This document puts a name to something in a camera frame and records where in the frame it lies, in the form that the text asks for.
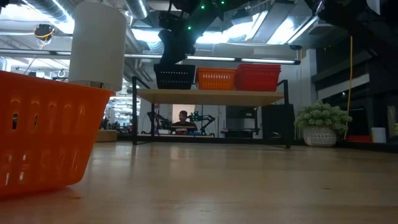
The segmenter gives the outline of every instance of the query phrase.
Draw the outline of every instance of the wooden table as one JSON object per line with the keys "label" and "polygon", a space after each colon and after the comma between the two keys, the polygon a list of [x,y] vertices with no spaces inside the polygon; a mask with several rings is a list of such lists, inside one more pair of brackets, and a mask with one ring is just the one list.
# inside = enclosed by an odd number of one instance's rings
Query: wooden table
{"label": "wooden table", "polygon": [[96,143],[84,178],[0,200],[4,224],[393,224],[398,154]]}
{"label": "wooden table", "polygon": [[151,103],[185,105],[267,106],[284,98],[266,91],[140,89],[137,94]]}

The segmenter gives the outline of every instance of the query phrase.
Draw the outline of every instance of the potted plant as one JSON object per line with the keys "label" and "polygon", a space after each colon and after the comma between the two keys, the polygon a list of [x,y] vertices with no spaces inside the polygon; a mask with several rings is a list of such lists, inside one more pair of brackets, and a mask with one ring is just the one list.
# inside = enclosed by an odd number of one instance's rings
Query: potted plant
{"label": "potted plant", "polygon": [[309,146],[332,147],[336,144],[337,134],[345,133],[348,130],[346,123],[352,120],[339,106],[331,107],[317,101],[298,112],[294,125],[303,129],[304,141]]}

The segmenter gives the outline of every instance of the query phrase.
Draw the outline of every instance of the man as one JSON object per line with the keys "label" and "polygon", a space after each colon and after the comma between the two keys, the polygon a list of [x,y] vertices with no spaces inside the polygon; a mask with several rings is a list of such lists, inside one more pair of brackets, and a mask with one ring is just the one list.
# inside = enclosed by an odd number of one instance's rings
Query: man
{"label": "man", "polygon": [[179,122],[172,124],[171,130],[175,131],[176,134],[188,134],[190,131],[198,131],[195,123],[188,122],[188,113],[186,111],[180,111],[178,115]]}

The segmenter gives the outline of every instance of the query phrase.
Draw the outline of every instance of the red basket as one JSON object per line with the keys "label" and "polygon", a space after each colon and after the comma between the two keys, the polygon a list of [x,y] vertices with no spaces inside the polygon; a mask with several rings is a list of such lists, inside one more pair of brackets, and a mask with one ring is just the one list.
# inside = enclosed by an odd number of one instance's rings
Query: red basket
{"label": "red basket", "polygon": [[112,94],[0,72],[0,197],[79,182]]}
{"label": "red basket", "polygon": [[241,64],[236,70],[235,87],[245,91],[276,91],[280,65]]}
{"label": "red basket", "polygon": [[200,90],[233,90],[235,69],[198,68],[197,77]]}

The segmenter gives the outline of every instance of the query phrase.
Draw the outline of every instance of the black basket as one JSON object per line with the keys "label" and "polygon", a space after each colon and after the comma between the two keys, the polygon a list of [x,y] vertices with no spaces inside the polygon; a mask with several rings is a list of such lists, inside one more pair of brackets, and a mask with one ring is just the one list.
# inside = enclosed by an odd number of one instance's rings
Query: black basket
{"label": "black basket", "polygon": [[157,87],[160,89],[190,90],[195,80],[194,65],[155,64]]}

